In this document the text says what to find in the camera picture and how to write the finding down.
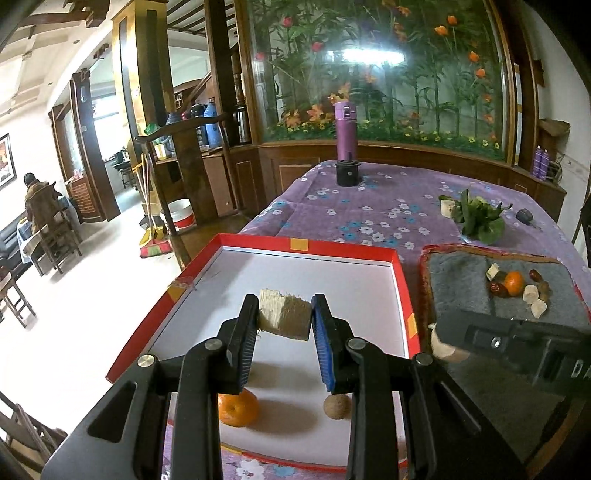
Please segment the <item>purple water bottle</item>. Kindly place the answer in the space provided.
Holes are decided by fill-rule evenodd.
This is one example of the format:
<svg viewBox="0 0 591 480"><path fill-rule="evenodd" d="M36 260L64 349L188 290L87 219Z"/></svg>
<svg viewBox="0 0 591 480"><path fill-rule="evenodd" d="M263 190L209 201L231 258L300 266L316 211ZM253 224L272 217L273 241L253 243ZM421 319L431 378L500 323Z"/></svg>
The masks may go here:
<svg viewBox="0 0 591 480"><path fill-rule="evenodd" d="M335 103L335 140L337 159L356 160L358 129L356 128L356 105L349 101Z"/></svg>

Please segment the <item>red jujube date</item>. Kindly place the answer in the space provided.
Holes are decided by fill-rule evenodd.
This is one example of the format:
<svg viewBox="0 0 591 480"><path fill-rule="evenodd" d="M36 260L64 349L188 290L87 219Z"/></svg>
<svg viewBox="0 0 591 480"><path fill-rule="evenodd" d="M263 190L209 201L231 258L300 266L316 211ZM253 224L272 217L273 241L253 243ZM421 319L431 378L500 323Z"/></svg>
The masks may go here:
<svg viewBox="0 0 591 480"><path fill-rule="evenodd" d="M534 282L542 282L543 281L543 276L535 269L532 269L529 272L529 276Z"/></svg>
<svg viewBox="0 0 591 480"><path fill-rule="evenodd" d="M507 288L505 287L504 284L499 283L499 282L495 282L495 281L491 281L488 284L488 289L489 289L489 293L493 296L493 297L497 297L497 298L507 298L510 296Z"/></svg>

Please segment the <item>white red bucket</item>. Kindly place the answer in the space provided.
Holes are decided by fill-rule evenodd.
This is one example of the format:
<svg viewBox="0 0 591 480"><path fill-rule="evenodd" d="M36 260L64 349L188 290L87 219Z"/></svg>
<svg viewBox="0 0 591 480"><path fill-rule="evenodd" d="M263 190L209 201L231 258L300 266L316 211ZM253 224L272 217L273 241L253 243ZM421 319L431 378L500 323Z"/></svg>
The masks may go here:
<svg viewBox="0 0 591 480"><path fill-rule="evenodd" d="M195 223L190 200L182 198L168 204L170 217L176 230L180 231L192 226Z"/></svg>

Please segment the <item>round brown longan fruit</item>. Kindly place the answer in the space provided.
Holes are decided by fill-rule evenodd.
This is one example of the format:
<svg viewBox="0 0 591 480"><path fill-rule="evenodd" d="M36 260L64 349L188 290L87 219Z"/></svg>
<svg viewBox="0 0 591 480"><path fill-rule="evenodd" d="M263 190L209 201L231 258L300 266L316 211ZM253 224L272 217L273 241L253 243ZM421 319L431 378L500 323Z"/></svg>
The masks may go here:
<svg viewBox="0 0 591 480"><path fill-rule="evenodd" d="M325 398L322 409L329 419L343 420L349 417L352 400L346 394L332 394Z"/></svg>

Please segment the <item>beige fruit chunk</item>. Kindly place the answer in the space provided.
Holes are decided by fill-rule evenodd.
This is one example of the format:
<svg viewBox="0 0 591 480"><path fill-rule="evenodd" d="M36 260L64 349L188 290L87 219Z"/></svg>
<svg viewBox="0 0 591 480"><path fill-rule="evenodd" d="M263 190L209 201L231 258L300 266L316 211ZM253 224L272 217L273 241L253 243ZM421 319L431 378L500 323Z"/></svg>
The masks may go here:
<svg viewBox="0 0 591 480"><path fill-rule="evenodd" d="M470 357L469 352L444 343L438 335L436 323L430 324L429 328L431 330L431 350L436 358L448 363L461 363Z"/></svg>
<svg viewBox="0 0 591 480"><path fill-rule="evenodd" d="M486 271L486 278L489 281L494 281L500 272L501 272L501 269L500 269L499 265L497 263L493 263Z"/></svg>
<svg viewBox="0 0 591 480"><path fill-rule="evenodd" d="M538 298L531 304L531 312L536 319L539 319L548 309L546 301Z"/></svg>
<svg viewBox="0 0 591 480"><path fill-rule="evenodd" d="M522 299L528 305L532 305L539 299L539 290L536 285L529 284L524 287Z"/></svg>
<svg viewBox="0 0 591 480"><path fill-rule="evenodd" d="M308 341L311 303L280 291L259 291L259 329L284 338Z"/></svg>

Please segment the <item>black bottle base holder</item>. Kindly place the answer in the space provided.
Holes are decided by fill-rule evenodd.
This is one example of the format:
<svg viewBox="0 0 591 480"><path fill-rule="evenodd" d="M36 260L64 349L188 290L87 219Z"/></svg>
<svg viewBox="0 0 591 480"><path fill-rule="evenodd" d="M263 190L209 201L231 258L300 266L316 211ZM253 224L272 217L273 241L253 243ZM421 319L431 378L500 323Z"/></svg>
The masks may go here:
<svg viewBox="0 0 591 480"><path fill-rule="evenodd" d="M360 183L360 166L358 160L338 160L335 162L335 177L341 187L355 187Z"/></svg>

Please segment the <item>purple spray cans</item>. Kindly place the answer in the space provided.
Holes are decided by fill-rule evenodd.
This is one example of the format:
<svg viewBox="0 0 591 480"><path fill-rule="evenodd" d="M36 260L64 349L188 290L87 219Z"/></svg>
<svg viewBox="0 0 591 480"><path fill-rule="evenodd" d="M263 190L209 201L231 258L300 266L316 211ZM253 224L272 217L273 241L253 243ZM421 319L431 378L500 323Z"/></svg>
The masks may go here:
<svg viewBox="0 0 591 480"><path fill-rule="evenodd" d="M541 146L537 146L533 160L533 175L538 179L545 181L547 179L549 164L550 156L548 150L543 149Z"/></svg>

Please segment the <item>purple floral tablecloth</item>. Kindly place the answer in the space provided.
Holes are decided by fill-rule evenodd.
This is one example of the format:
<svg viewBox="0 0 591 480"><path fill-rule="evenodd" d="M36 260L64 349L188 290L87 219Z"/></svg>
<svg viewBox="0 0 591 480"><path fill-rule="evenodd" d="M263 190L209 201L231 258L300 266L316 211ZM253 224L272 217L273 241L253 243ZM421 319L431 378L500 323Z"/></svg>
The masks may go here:
<svg viewBox="0 0 591 480"><path fill-rule="evenodd" d="M440 212L440 195L458 197L464 189L496 205L512 204L504 214L506 229L499 248L559 261L570 273L590 306L590 270L560 227L527 194L487 182L426 169L363 164L362 182L340 187L335 165L318 164L294 181L259 216L245 226L253 236L308 240L393 249L402 267L413 303L418 304L417 270L424 247L458 244L458 226ZM516 213L528 209L534 224L520 223ZM256 457L238 450L222 452L228 479L339 479L342 470L322 470Z"/></svg>

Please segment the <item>small brown nut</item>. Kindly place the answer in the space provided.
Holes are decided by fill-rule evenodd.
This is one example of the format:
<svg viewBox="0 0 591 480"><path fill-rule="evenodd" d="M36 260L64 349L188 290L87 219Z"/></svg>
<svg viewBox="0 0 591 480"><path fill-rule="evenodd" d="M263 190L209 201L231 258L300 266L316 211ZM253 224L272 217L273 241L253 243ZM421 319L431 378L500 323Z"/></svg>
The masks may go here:
<svg viewBox="0 0 591 480"><path fill-rule="evenodd" d="M538 291L539 291L539 299L548 303L551 297L551 288L547 281L541 281L538 284Z"/></svg>

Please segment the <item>wooden chair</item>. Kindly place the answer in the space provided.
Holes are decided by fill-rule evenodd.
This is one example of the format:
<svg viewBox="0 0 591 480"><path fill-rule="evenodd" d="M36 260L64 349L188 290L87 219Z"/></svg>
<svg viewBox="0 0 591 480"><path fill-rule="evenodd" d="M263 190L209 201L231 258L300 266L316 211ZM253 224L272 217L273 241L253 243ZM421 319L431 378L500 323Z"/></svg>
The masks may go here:
<svg viewBox="0 0 591 480"><path fill-rule="evenodd" d="M57 204L49 203L35 208L35 218L43 252L52 267L62 274L62 263L73 253L82 255L77 233Z"/></svg>

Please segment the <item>grey fuzzy mat red trim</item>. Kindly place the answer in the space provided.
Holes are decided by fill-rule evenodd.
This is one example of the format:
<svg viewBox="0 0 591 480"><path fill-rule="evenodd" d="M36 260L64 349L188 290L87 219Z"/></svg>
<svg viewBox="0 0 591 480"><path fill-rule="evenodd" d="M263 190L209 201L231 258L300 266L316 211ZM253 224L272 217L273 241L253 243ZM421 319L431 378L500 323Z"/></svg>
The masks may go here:
<svg viewBox="0 0 591 480"><path fill-rule="evenodd" d="M590 309L557 260L428 245L421 346L533 472L590 447Z"/></svg>

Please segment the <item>orange tangerine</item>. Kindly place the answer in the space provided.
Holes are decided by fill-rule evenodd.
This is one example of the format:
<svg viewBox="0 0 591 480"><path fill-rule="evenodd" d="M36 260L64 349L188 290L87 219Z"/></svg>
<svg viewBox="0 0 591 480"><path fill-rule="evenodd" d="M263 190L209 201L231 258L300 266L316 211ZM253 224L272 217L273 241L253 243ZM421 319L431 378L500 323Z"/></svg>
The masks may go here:
<svg viewBox="0 0 591 480"><path fill-rule="evenodd" d="M242 428L259 418L259 400L247 389L239 394L218 394L218 419L226 426Z"/></svg>
<svg viewBox="0 0 591 480"><path fill-rule="evenodd" d="M511 297L520 296L525 288L525 279L521 272L510 271L506 274L503 285Z"/></svg>

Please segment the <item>red white shallow box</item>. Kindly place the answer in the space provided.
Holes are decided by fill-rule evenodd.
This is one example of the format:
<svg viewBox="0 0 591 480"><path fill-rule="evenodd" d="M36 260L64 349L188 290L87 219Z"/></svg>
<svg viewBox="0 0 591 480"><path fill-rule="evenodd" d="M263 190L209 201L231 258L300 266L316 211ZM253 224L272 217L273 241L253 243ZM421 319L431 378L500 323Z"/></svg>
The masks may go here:
<svg viewBox="0 0 591 480"><path fill-rule="evenodd" d="M165 360L215 336L249 294L259 298L263 313L246 383L259 400L259 416L246 427L222 426L224 449L342 470L351 422L325 414L328 390L311 330L311 299L324 295L332 315L384 352L414 355L419 337L402 257L393 249L220 234L152 307L108 379L142 354Z"/></svg>

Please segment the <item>black car key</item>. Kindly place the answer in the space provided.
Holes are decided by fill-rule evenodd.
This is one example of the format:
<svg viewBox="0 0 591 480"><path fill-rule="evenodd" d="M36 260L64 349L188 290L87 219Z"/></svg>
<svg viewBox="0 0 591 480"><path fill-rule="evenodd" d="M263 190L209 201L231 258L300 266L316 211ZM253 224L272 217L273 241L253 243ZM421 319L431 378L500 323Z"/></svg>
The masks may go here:
<svg viewBox="0 0 591 480"><path fill-rule="evenodd" d="M520 209L515 218L522 224L527 226L532 226L534 224L534 217L533 214L526 208Z"/></svg>

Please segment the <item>green leafy vegetable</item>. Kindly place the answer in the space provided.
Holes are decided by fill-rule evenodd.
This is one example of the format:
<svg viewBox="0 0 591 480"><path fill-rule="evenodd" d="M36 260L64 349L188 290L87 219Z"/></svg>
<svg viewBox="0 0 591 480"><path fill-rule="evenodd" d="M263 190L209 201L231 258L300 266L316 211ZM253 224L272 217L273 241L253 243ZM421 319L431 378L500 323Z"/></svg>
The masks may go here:
<svg viewBox="0 0 591 480"><path fill-rule="evenodd" d="M495 245L503 237L504 213L513 207L502 202L493 205L481 196L474 196L469 189L464 189L458 198L440 195L439 201L442 215L453 220L462 237L484 245Z"/></svg>

